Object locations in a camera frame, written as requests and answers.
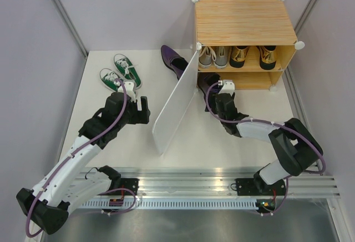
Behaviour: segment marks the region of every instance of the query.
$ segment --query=sneaker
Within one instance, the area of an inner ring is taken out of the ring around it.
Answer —
[[[165,66],[172,70],[179,80],[189,63],[167,45],[161,46],[160,51]]]
[[[229,64],[234,68],[243,67],[250,46],[233,46]]]
[[[118,69],[118,72],[127,80],[133,80],[136,85],[136,89],[142,86],[142,81],[140,80],[135,66],[132,62],[123,54],[116,54],[113,57],[113,62]]]
[[[199,67],[208,68],[216,60],[216,53],[210,46],[203,46],[199,54]]]
[[[197,76],[197,86],[199,89],[202,90],[204,94],[204,101],[206,101],[207,90],[209,90],[210,86],[218,82],[219,80],[220,80],[220,76],[217,73],[199,73],[199,75]],[[218,94],[219,91],[220,88],[218,85],[216,85],[212,88],[209,95],[209,106],[211,107],[212,112],[214,114],[217,114],[215,96],[216,94]]]
[[[260,67],[271,70],[276,65],[276,46],[257,46],[260,51]]]
[[[230,47],[225,46],[216,48],[216,59],[214,60],[216,68],[223,69],[227,67],[229,50]]]
[[[116,74],[114,71],[108,68],[104,68],[100,71],[100,79],[101,81],[105,84],[105,86],[113,91],[117,91],[118,88],[120,87],[120,83],[116,81],[116,79],[122,79],[124,80],[125,78],[120,77],[118,74]]]

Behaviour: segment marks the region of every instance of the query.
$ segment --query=gray floor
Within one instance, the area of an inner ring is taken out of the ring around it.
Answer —
[[[78,210],[48,242],[334,242],[326,203],[287,201],[274,216],[238,210],[135,210],[112,216]]]

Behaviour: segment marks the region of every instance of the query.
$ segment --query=white tabletop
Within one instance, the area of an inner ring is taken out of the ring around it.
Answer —
[[[177,50],[186,60],[191,50]],[[138,95],[148,97],[151,111],[147,125],[126,125],[117,138],[96,156],[89,167],[135,168],[238,168],[263,167],[276,159],[271,144],[227,134],[215,118],[204,112],[205,103],[199,91],[195,94],[168,150],[160,156],[151,129],[159,112],[177,83],[176,75],[161,60],[160,50],[91,51],[80,84],[73,114],[65,137],[62,156],[69,150],[83,123],[104,106],[110,90],[99,78],[102,68],[115,69],[113,56],[126,55],[142,79]],[[255,119],[275,122],[289,120],[292,115],[283,81],[277,91],[236,90],[235,104],[239,112]]]

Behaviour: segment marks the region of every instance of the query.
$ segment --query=wooden cabinet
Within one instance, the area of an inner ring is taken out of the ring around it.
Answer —
[[[195,3],[196,42],[202,46],[251,46],[241,68],[213,65],[199,73],[216,72],[232,79],[237,89],[269,89],[296,52],[296,34],[281,0],[199,0]],[[276,46],[276,65],[260,67],[256,46]]]

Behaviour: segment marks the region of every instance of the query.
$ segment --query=cabinet door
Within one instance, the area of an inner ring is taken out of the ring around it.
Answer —
[[[196,51],[153,125],[154,142],[160,154],[167,150],[195,94],[198,66]]]

